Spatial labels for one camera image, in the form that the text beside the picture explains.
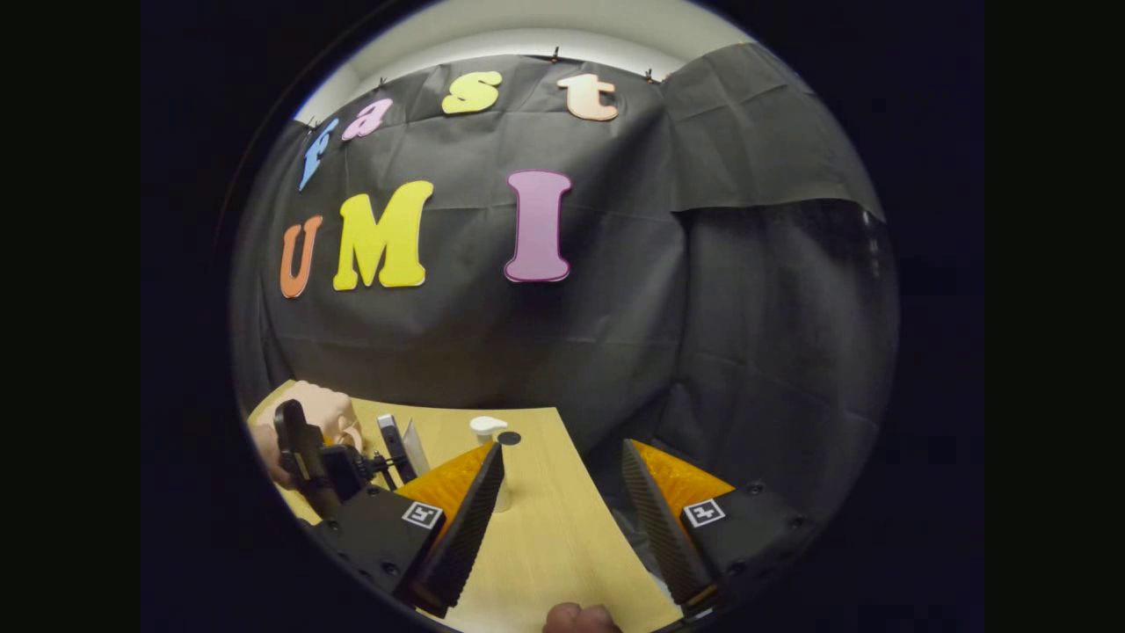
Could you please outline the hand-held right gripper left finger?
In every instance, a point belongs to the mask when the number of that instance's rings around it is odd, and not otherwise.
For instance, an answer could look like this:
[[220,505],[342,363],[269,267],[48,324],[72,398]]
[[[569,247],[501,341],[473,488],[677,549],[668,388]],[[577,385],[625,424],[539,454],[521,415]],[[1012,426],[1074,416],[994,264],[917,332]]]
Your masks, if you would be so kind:
[[461,600],[504,476],[489,441],[394,491],[357,489],[312,535],[379,593],[443,618]]

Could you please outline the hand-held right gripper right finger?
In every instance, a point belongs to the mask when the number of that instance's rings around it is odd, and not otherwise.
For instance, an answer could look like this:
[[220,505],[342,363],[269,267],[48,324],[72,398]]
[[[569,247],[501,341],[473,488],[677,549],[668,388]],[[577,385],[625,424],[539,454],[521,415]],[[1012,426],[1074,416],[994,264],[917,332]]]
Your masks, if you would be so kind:
[[739,608],[764,593],[819,530],[768,483],[728,483],[638,440],[622,442],[622,476],[686,620]]

